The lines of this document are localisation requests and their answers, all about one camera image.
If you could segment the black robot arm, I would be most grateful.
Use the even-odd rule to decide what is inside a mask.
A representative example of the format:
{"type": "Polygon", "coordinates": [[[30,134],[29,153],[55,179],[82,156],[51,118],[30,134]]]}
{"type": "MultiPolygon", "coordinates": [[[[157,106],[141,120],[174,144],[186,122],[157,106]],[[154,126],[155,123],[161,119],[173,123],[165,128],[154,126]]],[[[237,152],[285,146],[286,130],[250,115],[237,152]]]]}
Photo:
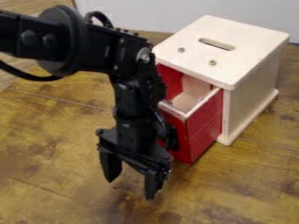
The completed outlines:
{"type": "Polygon", "coordinates": [[[155,197],[171,171],[170,126],[158,104],[166,85],[147,39],[117,28],[107,16],[82,16],[58,5],[37,17],[0,10],[0,52],[34,59],[49,75],[34,76],[0,61],[0,69],[29,81],[57,81],[78,71],[102,72],[115,90],[117,127],[99,129],[99,158],[107,181],[129,164],[145,174],[145,196],[155,197]]]}

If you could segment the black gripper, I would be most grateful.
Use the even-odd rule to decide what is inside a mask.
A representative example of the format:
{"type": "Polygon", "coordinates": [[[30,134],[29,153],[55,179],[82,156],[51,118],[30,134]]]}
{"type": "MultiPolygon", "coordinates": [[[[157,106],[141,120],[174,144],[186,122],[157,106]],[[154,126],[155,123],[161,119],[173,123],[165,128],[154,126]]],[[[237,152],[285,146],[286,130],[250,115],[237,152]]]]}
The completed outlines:
{"type": "Polygon", "coordinates": [[[155,118],[159,102],[166,97],[166,85],[155,64],[143,62],[131,75],[114,76],[111,83],[117,126],[98,130],[102,170],[113,182],[123,171],[122,164],[131,165],[145,174],[145,196],[153,200],[173,172],[173,156],[159,144],[155,118]]]}

